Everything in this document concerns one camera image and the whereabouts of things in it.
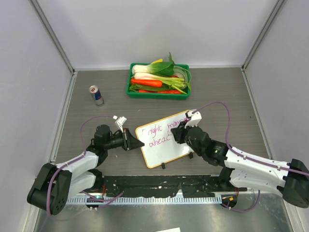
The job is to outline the yellow framed whiteboard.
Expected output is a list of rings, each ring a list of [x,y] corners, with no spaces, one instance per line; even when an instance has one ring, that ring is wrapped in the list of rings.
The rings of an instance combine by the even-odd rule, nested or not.
[[[185,111],[182,111],[136,128],[137,138],[144,143],[141,151],[149,169],[186,156],[193,151],[187,144],[177,143],[171,133],[172,128],[178,127],[185,120]]]

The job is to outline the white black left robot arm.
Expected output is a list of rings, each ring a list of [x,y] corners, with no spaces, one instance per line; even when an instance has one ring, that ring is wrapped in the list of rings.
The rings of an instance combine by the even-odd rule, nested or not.
[[[83,190],[97,193],[104,178],[97,170],[108,156],[108,150],[125,151],[143,147],[144,143],[124,128],[112,133],[107,125],[96,128],[93,139],[81,155],[60,164],[43,165],[27,195],[27,202],[51,215],[59,214],[68,199]]]

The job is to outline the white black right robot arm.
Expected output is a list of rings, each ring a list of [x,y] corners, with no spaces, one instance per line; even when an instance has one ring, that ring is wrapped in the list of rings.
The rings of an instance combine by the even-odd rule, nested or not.
[[[188,145],[208,164],[222,167],[218,178],[220,189],[266,191],[294,206],[308,208],[309,170],[302,161],[285,162],[252,155],[213,140],[201,128],[187,127],[185,122],[172,128],[171,133],[177,143]]]

